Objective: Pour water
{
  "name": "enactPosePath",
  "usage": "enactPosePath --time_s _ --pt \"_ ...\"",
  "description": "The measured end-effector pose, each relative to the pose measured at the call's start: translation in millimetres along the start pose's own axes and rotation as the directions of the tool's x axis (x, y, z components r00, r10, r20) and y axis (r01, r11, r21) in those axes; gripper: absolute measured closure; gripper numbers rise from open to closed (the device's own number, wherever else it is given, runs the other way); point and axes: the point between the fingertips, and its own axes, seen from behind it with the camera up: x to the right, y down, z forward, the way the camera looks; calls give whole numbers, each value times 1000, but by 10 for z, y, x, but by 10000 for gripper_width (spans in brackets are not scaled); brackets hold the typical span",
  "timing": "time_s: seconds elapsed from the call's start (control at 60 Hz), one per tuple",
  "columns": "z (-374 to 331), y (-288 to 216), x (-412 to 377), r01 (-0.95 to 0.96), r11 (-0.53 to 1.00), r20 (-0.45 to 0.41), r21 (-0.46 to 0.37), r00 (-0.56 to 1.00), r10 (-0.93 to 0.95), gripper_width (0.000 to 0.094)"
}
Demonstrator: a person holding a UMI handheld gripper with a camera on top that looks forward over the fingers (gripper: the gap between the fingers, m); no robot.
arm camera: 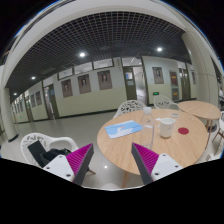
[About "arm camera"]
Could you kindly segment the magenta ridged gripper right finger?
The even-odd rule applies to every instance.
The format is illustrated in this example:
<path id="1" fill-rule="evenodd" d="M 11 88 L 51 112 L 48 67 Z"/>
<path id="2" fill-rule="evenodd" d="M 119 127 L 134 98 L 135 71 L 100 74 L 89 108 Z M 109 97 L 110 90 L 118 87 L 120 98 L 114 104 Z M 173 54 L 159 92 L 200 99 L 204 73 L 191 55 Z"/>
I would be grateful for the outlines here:
<path id="1" fill-rule="evenodd" d="M 168 154 L 157 154 L 137 143 L 132 144 L 135 159 L 144 185 L 150 184 L 182 169 Z"/>

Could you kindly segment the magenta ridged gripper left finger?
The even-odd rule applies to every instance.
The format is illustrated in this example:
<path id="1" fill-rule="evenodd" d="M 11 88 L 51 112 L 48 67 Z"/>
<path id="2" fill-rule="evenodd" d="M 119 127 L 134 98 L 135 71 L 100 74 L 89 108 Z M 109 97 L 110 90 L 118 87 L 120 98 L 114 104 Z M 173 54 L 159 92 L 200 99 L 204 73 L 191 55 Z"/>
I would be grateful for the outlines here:
<path id="1" fill-rule="evenodd" d="M 56 156 L 44 170 L 81 186 L 93 154 L 93 144 L 88 144 L 67 156 Z"/>

